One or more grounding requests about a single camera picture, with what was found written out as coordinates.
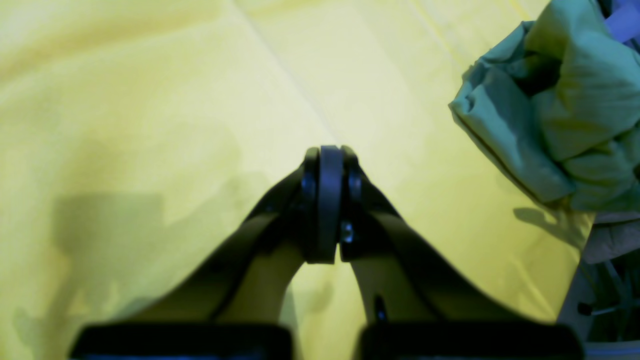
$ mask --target yellow fabric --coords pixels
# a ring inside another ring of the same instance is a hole
[[[161,296],[329,143],[474,284],[553,321],[589,220],[537,207],[447,108],[544,5],[1,1],[0,359],[63,359],[83,324]],[[301,358],[347,359],[349,266],[304,266],[282,321]]]

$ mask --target yellow cloth surface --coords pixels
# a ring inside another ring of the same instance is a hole
[[[308,147],[348,144],[474,284],[557,316],[590,223],[539,208],[452,121],[460,76],[542,0],[0,2],[0,359],[179,283]],[[305,265],[283,323],[347,359],[348,264]]]

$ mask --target green cloth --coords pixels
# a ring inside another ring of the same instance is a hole
[[[464,75],[451,110],[543,203],[638,211],[640,54],[594,1],[552,0]]]

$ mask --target crumpled green fabric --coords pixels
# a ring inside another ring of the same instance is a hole
[[[640,54],[603,19],[594,1],[551,1],[477,61],[450,107],[540,202],[637,211]]]

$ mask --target black plastic part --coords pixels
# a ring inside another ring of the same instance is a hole
[[[581,360],[563,326],[533,323],[377,323],[362,333],[357,360]]]
[[[583,302],[578,303],[578,314],[584,316],[591,316],[593,314],[593,306],[585,304]]]
[[[290,360],[288,330],[275,325],[119,325],[90,327],[76,343],[73,359],[88,356],[245,356]]]
[[[400,217],[343,146],[309,149],[301,167],[270,189],[185,282],[130,323],[85,330],[74,354],[237,355],[262,349],[274,354],[265,359],[290,359],[288,332],[221,324],[277,323],[298,268],[304,261],[333,263],[337,243],[356,275],[367,319],[376,324],[363,334],[364,359],[442,352],[453,339],[457,349],[477,357],[505,341],[525,345],[512,339],[516,331],[531,341],[568,336],[527,323],[473,287]],[[573,346],[575,338],[566,340]],[[558,350],[549,346],[539,349]]]
[[[362,172],[353,151],[343,147],[346,192],[344,224],[353,238],[340,242],[343,261],[356,275],[367,319],[381,297],[390,322],[524,321],[473,287],[400,217]]]
[[[342,167],[340,150],[322,146],[317,176],[317,235],[309,239],[312,250],[305,256],[307,263],[334,263],[339,239]]]

